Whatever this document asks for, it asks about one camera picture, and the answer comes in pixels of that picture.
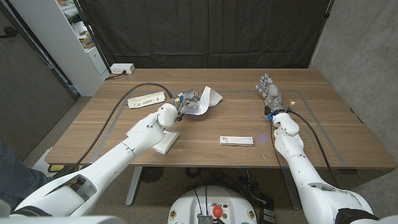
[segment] red button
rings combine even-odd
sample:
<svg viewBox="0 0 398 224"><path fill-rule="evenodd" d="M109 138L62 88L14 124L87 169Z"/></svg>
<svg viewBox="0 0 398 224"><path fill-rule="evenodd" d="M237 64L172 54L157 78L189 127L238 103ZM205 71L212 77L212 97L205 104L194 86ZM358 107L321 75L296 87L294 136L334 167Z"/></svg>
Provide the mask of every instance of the red button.
<svg viewBox="0 0 398 224"><path fill-rule="evenodd" d="M215 206L213 208L213 215L216 218L221 218L223 216L223 209L220 206Z"/></svg>

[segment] jeans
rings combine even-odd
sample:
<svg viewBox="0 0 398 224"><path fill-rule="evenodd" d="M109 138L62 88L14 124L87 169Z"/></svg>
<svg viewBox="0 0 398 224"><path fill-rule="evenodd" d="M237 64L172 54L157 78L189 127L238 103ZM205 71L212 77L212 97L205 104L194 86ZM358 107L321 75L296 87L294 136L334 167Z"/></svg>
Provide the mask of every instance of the jeans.
<svg viewBox="0 0 398 224"><path fill-rule="evenodd" d="M35 190L53 180L30 169L0 141L0 198L15 208Z"/></svg>

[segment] black cable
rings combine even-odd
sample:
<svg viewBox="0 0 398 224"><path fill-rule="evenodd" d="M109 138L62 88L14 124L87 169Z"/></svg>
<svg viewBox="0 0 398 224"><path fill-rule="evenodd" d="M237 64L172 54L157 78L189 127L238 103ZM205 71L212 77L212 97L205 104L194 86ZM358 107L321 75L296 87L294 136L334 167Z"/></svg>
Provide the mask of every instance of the black cable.
<svg viewBox="0 0 398 224"><path fill-rule="evenodd" d="M265 204L267 203L266 200L259 199L259 198L257 198L256 196L254 196L254 195L251 193L251 191L250 191L250 175L249 175L249 170L248 170L247 168L246 168L246 172L247 172L247 174L248 174L248 191L249 191L250 196L251 196L252 198L256 199L257 201L261 202L263 205L265 205Z"/></svg>
<svg viewBox="0 0 398 224"><path fill-rule="evenodd" d="M231 188L231 189L233 189L235 192L241 193L241 192L239 191L239 189L237 189L235 186L233 186L233 185L231 185L231 184L229 184L229 183L226 183L226 182L223 181L223 180L216 179L214 182L206 182L206 183L205 183L205 182L203 181L203 178L202 178L202 176L201 176L201 173L199 174L199 178L200 178L200 181L201 181L201 184L202 184L202 185L220 185L220 183L222 183L224 187Z"/></svg>
<svg viewBox="0 0 398 224"><path fill-rule="evenodd" d="M111 80L111 79L114 79L114 78L116 78L116 77L120 77L120 76L122 76L122 75L125 75L126 74L126 71L125 70L123 70L123 72L121 73L121 74L119 74L119 75L115 75L115 76L113 76L113 77L108 77L108 78L105 78L105 81L106 80Z"/></svg>
<svg viewBox="0 0 398 224"><path fill-rule="evenodd" d="M199 197L198 197L198 193L196 189L193 189L193 191L195 192L195 195L197 195L197 199L198 199L198 203L199 203L199 208L200 208L200 215L203 215L203 213L201 212L201 206L200 206L200 201L199 201Z"/></svg>
<svg viewBox="0 0 398 224"><path fill-rule="evenodd" d="M205 189L205 197L206 197L206 215L209 215L209 211L207 210L207 185Z"/></svg>
<svg viewBox="0 0 398 224"><path fill-rule="evenodd" d="M241 175L241 173L239 173L239 171L237 171L235 168L232 168L232 170L234 170L237 174Z"/></svg>
<svg viewBox="0 0 398 224"><path fill-rule="evenodd" d="M213 177L216 181L225 184L226 187L227 187L227 186L232 187L232 188L235 190L235 192L240 192L240 193L243 192L244 195L246 196L246 199L249 200L250 204L253 204L250 195L244 190L244 188L242 187L242 184L239 184L236 180L234 180L232 177L226 175L224 172L215 171L215 170L210 170L210 169L207 169L207 168L203 168L203 169L205 169L207 172L209 172L209 173L212 175L212 177ZM220 180L219 178L217 178L217 177L214 175L214 173L219 173L219 174L221 174L222 176L229 178L230 180L232 180L233 182L235 182L236 186L238 186L239 188L236 188L234 185L227 184L226 182Z"/></svg>
<svg viewBox="0 0 398 224"><path fill-rule="evenodd" d="M73 167L67 172L67 174L69 174L71 171L75 170L76 167L78 167L78 165L82 162L82 160L87 156L87 154L91 151L91 149L94 147L95 143L98 141L98 139L100 138L102 132L105 130L106 125L108 125L109 120L112 118L113 113L116 111L116 108L118 108L119 104L122 102L123 99L125 99L126 96L128 96L128 94L130 94L133 90L135 90L136 88L140 87L140 86L144 86L144 85L154 85L154 86L159 86L161 88L163 88L168 96L170 98L173 98L173 94L171 94L171 92L164 86L157 84L157 83L141 83L138 84L134 87L132 87L129 91L127 91L121 98L120 100L116 103L116 105L114 106L112 112L109 114L108 118L106 119L103 127L101 128L101 130L99 131L97 137L95 137L93 143L91 143L91 145L89 146L89 148L87 149L87 151L84 153L84 155L81 156L81 158L76 162L75 165L73 165Z"/></svg>
<svg viewBox="0 0 398 224"><path fill-rule="evenodd" d="M334 176L333 173L331 172L331 167L330 167L328 158L326 157L326 154L325 154L325 152L324 152L324 150L323 150L323 148L322 148L321 142L319 141L319 138L318 138L318 136L317 136L315 130L312 128L311 124L308 123L301 115L299 115L298 113L296 113L296 112L294 112L294 111L292 111L292 110L289 110L288 113L292 113L292 114L298 116L298 117L299 117L301 120L303 120L304 123L311 129L313 135L315 136L315 139L317 140L318 146L319 146L319 148L321 149L323 159L325 160L326 165L328 166L328 170L329 170L329 173L330 173L330 175L331 175L331 178L332 178L333 181L335 182L336 187L337 187L337 188L340 188L339 185L338 185L338 183L337 183L337 181L336 181L335 176Z"/></svg>
<svg viewBox="0 0 398 224"><path fill-rule="evenodd" d="M199 176L200 172L201 172L201 168L200 167L199 168L195 168L195 167L186 167L185 168L186 175L191 177L191 178L195 178L195 177Z"/></svg>
<svg viewBox="0 0 398 224"><path fill-rule="evenodd" d="M278 160L278 164L279 164L279 167L280 167L280 169L279 169L280 175L282 176L282 180L283 180L283 182L285 184L286 191L289 191L288 188L287 188L284 172L282 171L282 165L280 164L280 161L279 161L279 158L278 158L278 153L277 153L276 148L275 148L274 138L272 137L272 121L271 120L269 120L269 126L270 126L270 130L271 130L272 147L274 148L275 156L276 156L276 159Z"/></svg>

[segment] wall outlet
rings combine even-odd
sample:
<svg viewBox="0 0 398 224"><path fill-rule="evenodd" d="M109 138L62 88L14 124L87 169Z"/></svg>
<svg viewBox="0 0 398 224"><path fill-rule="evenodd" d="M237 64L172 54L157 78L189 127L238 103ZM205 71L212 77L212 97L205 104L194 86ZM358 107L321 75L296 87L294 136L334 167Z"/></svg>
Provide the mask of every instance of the wall outlet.
<svg viewBox="0 0 398 224"><path fill-rule="evenodd" d="M135 66L133 63L114 63L111 66L112 74L122 74L123 71L126 71L126 74L132 74L134 71Z"/></svg>

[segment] white box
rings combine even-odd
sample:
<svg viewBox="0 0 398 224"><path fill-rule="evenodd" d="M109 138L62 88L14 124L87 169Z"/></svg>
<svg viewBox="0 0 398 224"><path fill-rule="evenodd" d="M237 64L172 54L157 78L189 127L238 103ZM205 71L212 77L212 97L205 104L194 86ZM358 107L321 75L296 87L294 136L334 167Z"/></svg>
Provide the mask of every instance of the white box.
<svg viewBox="0 0 398 224"><path fill-rule="evenodd" d="M253 146L253 137L220 136L222 146Z"/></svg>
<svg viewBox="0 0 398 224"><path fill-rule="evenodd" d="M133 63L114 63L111 66L112 74L122 74L123 71L126 71L126 74L132 74L134 71L135 66Z"/></svg>
<svg viewBox="0 0 398 224"><path fill-rule="evenodd" d="M164 101L166 101L166 96L163 91L127 99L130 109L142 108L143 106L149 106Z"/></svg>

